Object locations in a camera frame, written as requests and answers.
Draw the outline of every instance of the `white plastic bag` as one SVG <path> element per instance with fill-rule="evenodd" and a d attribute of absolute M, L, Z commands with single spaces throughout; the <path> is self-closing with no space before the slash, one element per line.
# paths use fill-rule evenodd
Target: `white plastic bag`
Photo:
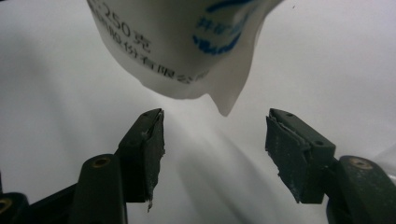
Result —
<path fill-rule="evenodd" d="M 208 93 L 226 116 L 248 78 L 265 16 L 281 0 L 88 0 L 114 58 L 177 99 Z"/>

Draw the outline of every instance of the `white surface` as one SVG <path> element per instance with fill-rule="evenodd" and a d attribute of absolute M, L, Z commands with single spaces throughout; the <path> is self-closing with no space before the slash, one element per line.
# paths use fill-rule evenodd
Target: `white surface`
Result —
<path fill-rule="evenodd" d="M 296 204 L 264 152 L 270 107 L 299 116 L 368 159 L 396 142 L 396 2 L 286 1 L 267 18 L 232 113 L 209 97 L 145 89 L 111 58 L 84 1 L 0 3 L 0 169 L 5 192 L 31 203 L 115 151 L 137 117 L 165 110 L 154 207 L 130 223 L 327 223 Z"/>

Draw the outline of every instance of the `black plastic part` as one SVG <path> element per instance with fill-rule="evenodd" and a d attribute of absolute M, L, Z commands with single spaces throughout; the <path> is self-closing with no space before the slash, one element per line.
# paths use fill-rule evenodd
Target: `black plastic part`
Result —
<path fill-rule="evenodd" d="M 377 164 L 344 156 L 336 172 L 354 223 L 396 223 L 396 187 Z"/>
<path fill-rule="evenodd" d="M 333 163 L 333 143 L 295 115 L 270 109 L 265 150 L 297 202 L 322 203 L 320 181 Z"/>
<path fill-rule="evenodd" d="M 127 223 L 118 157 L 99 155 L 84 162 L 67 223 Z"/>
<path fill-rule="evenodd" d="M 124 197 L 127 203 L 153 198 L 164 154 L 163 110 L 142 114 L 123 137 L 115 155 L 120 158 Z"/>
<path fill-rule="evenodd" d="M 0 223 L 36 224 L 25 195 L 21 193 L 0 195 Z"/>
<path fill-rule="evenodd" d="M 64 224 L 70 215 L 76 185 L 58 191 L 31 205 L 40 224 Z"/>
<path fill-rule="evenodd" d="M 327 203 L 326 215 L 329 224 L 353 224 L 348 210 L 344 209 L 343 206 L 339 206 L 338 203 L 334 203 L 332 199 L 329 199 Z"/>

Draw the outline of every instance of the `blue logo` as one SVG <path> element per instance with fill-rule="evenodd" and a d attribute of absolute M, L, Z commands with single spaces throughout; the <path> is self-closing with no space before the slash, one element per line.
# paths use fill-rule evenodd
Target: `blue logo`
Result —
<path fill-rule="evenodd" d="M 255 0 L 223 0 L 205 9 L 206 14 L 198 19 L 195 30 L 201 33 L 192 35 L 192 41 L 200 51 L 213 56 L 226 53 L 235 47 L 242 34 L 242 30 L 250 14 L 255 8 L 251 9 L 240 21 L 227 23 L 211 18 L 213 14 L 221 13 L 221 10 L 228 7 L 241 7 Z M 220 39 L 229 39 L 228 43 L 215 43 L 213 39 L 222 36 Z"/>

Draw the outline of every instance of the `screw hole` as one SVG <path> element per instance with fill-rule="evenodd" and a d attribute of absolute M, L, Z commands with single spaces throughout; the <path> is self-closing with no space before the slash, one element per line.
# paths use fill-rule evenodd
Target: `screw hole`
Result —
<path fill-rule="evenodd" d="M 349 162 L 352 163 L 352 165 L 354 165 L 355 167 L 358 167 L 363 170 L 373 169 L 373 166 L 368 161 L 364 161 L 359 158 L 350 158 Z"/>
<path fill-rule="evenodd" d="M 106 166 L 110 163 L 110 159 L 107 157 L 99 158 L 96 161 L 93 162 L 92 166 L 94 168 L 100 168 L 103 166 Z"/>
<path fill-rule="evenodd" d="M 8 210 L 12 205 L 12 201 L 8 198 L 0 199 L 0 214 Z"/>
<path fill-rule="evenodd" d="M 316 141 L 315 144 L 317 144 L 318 146 L 323 146 L 324 143 L 322 141 Z"/>

